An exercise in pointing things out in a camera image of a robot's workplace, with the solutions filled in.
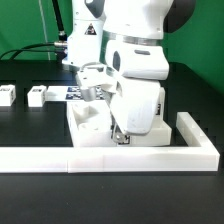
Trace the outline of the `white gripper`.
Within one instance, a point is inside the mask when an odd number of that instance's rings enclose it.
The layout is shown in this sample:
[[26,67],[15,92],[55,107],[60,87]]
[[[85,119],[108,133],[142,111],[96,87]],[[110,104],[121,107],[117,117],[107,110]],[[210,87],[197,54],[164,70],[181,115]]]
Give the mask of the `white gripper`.
[[155,80],[124,77],[107,67],[106,73],[117,81],[116,92],[104,90],[104,99],[117,124],[111,138],[122,144],[124,135],[146,135],[157,111],[160,83]]

